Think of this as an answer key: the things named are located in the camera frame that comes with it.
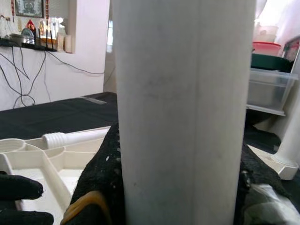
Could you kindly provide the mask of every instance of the black glove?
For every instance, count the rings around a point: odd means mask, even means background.
[[[125,224],[120,157],[119,125],[115,124],[82,172],[62,225]]]
[[[53,216],[47,212],[17,211],[15,201],[37,199],[43,186],[23,176],[0,172],[0,224],[1,225],[52,225]]]

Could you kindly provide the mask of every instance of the white plastic tray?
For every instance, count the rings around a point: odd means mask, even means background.
[[[54,225],[59,225],[79,176],[103,138],[55,149],[47,149],[42,138],[0,140],[0,170],[36,180],[44,187],[40,198],[17,202],[17,208],[49,212],[54,216]]]

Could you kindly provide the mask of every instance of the clear plastic box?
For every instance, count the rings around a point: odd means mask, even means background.
[[[247,105],[250,109],[284,115],[283,106],[297,74],[251,69]]]

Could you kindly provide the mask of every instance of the picture frame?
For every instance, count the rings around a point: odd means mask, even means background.
[[[15,0],[15,15],[43,18],[44,0]]]

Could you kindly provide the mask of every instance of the framed picture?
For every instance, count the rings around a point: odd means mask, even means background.
[[[15,0],[17,16],[44,17],[44,0]]]

